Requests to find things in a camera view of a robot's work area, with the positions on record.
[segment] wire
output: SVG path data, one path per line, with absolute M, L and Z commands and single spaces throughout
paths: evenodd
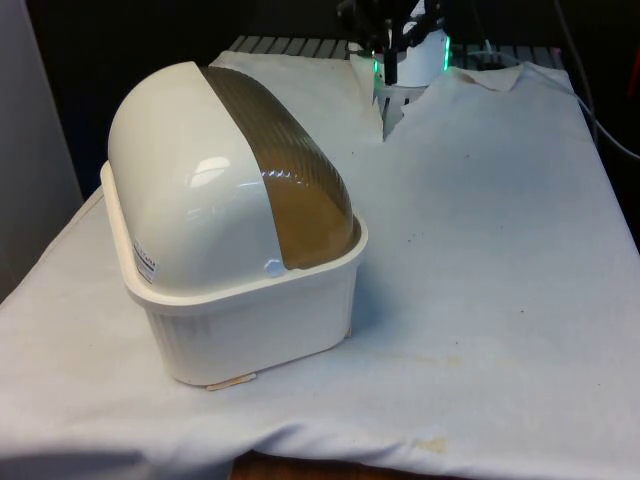
M 491 42 L 489 42 L 489 38 L 484 33 L 484 27 L 482 26 L 480 15 L 478 15 L 476 0 L 471 0 L 471 10 L 473 10 L 473 19 L 476 22 L 476 27 L 478 27 L 478 33 L 480 34 L 481 39 L 484 41 L 484 45 L 485 47 L 487 47 L 487 51 L 489 52 L 489 54 L 491 54 L 493 53 L 493 49 L 491 48 Z
M 584 100 L 582 100 L 578 96 L 578 94 L 576 94 L 573 90 L 571 90 L 569 87 L 564 85 L 562 82 L 556 80 L 552 76 L 550 76 L 550 75 L 546 74 L 545 72 L 543 72 L 542 70 L 539 70 L 538 68 L 536 68 L 536 67 L 539 67 L 539 65 L 536 65 L 536 64 L 533 64 L 533 63 L 530 63 L 530 62 L 523 62 L 522 60 L 514 57 L 513 55 L 509 55 L 508 53 L 504 53 L 504 52 L 493 52 L 493 54 L 497 55 L 499 57 L 505 58 L 507 60 L 511 60 L 512 62 L 515 62 L 518 65 L 524 65 L 525 67 L 529 67 L 531 70 L 536 72 L 541 77 L 544 77 L 546 80 L 550 81 L 551 83 L 553 83 L 557 87 L 560 87 L 560 89 L 563 92 L 568 93 L 569 95 L 572 95 L 573 97 L 575 97 L 578 100 L 578 103 L 580 104 L 580 106 L 585 110 L 585 112 L 587 112 L 589 114 L 592 113 L 590 108 L 589 108 L 589 105 L 587 105 L 587 103 Z M 481 55 L 488 55 L 488 52 L 479 50 L 477 52 L 467 52 L 467 55 L 469 55 L 471 57 L 476 57 L 476 56 L 481 56 Z M 618 140 L 616 140 L 613 137 L 613 135 L 611 135 L 607 131 L 607 129 L 604 128 L 604 126 L 595 117 L 593 117 L 593 125 L 596 125 L 596 128 L 600 129 L 600 131 L 604 134 L 604 136 L 607 137 L 609 140 L 611 140 L 611 143 L 613 143 L 619 150 L 621 150 L 622 152 L 624 152 L 625 154 L 627 154 L 631 158 L 634 158 L 635 160 L 640 160 L 640 155 L 639 154 L 637 154 L 635 152 L 632 152 L 631 150 L 626 148 L 624 145 L 622 145 Z
M 569 30 L 567 21 L 564 18 L 564 13 L 562 12 L 562 7 L 560 6 L 559 0 L 553 0 L 553 4 L 556 8 L 556 14 L 558 16 L 558 20 L 560 21 L 560 26 L 562 27 L 564 38 L 567 41 L 569 50 L 571 50 L 571 55 L 573 55 L 573 59 L 575 60 L 576 66 L 578 67 L 578 74 L 580 75 L 582 86 L 584 88 L 584 93 L 587 96 L 587 103 L 589 104 L 588 111 L 589 111 L 589 114 L 591 115 L 591 136 L 593 137 L 593 143 L 596 145 L 596 148 L 598 148 L 598 128 L 596 126 L 597 125 L 596 110 L 595 110 L 595 105 L 593 103 L 593 96 L 591 95 L 591 86 L 589 85 L 589 80 L 587 79 L 587 72 L 584 70 L 582 59 L 580 58 L 580 54 L 578 53 L 576 44 L 574 43 L 573 37 L 571 36 L 571 31 Z

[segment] black background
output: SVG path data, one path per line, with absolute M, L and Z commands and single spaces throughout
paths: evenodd
M 454 43 L 480 43 L 471 0 L 448 0 Z M 476 0 L 484 30 L 501 45 L 559 46 L 579 78 L 551 0 Z M 113 115 L 127 92 L 173 63 L 205 65 L 239 34 L 345 38 L 337 0 L 28 0 L 28 8 L 82 192 L 98 185 Z M 597 116 L 640 151 L 640 85 L 627 98 L 640 47 L 640 1 L 562 0 L 594 92 Z M 601 139 L 603 164 L 640 245 L 640 162 Z

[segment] white plastic base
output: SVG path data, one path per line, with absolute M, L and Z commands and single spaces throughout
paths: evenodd
M 101 172 L 122 275 L 142 305 L 169 372 L 191 385 L 211 385 L 326 350 L 351 324 L 358 265 L 367 228 L 343 257 L 308 270 L 193 297 L 154 292 L 136 270 L 109 162 Z

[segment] white cloth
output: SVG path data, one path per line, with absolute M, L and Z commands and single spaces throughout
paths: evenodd
M 638 478 L 640 261 L 574 98 L 528 70 L 510 92 L 444 75 L 381 144 L 347 62 L 218 63 L 283 101 L 367 221 L 353 337 L 226 390 L 175 382 L 97 194 L 1 307 L 0 469 L 84 455 L 100 478 L 175 478 L 254 448 Z

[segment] metal grate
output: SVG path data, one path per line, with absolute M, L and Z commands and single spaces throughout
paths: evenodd
M 496 45 L 498 52 L 505 52 L 518 60 L 536 63 L 543 67 L 564 70 L 557 48 Z M 467 52 L 481 50 L 480 45 L 454 44 L 451 47 L 452 57 L 450 65 L 469 70 L 477 70 L 479 62 L 467 56 Z M 229 50 L 233 52 L 285 54 L 309 58 L 334 58 L 346 60 L 349 58 L 346 40 L 327 40 L 318 38 L 289 38 L 289 37 L 256 37 L 239 36 Z M 479 57 L 480 62 L 497 62 L 497 55 Z M 515 62 L 502 59 L 507 67 L 515 66 Z M 415 101 L 424 92 L 424 88 L 406 88 L 382 85 L 376 89 L 376 97 L 380 114 L 384 124 L 384 137 L 402 119 L 402 107 Z

